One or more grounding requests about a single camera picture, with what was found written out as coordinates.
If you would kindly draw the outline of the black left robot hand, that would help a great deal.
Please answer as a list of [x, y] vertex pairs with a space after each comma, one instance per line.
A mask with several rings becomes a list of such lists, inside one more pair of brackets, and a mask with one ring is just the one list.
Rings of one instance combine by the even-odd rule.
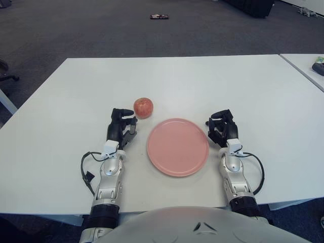
[[114, 108], [111, 114], [111, 123], [107, 129], [106, 140], [118, 142], [118, 148], [123, 150], [137, 135], [137, 118], [134, 111]]

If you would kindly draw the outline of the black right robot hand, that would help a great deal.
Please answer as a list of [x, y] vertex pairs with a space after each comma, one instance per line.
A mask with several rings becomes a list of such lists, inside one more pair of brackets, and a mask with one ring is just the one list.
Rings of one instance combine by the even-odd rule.
[[238, 139], [238, 128], [229, 109], [212, 114], [205, 124], [209, 127], [208, 137], [222, 148], [228, 139]]

